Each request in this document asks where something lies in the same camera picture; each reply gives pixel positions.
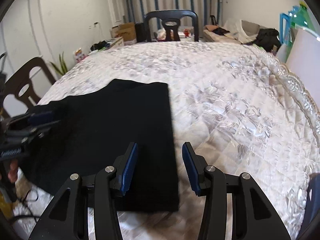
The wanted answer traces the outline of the left hand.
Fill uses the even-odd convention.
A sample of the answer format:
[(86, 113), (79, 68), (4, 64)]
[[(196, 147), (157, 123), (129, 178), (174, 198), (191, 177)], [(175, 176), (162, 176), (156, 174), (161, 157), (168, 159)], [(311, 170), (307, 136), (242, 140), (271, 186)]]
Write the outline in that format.
[(8, 179), (11, 183), (15, 183), (18, 178), (18, 161), (12, 160), (9, 166)]

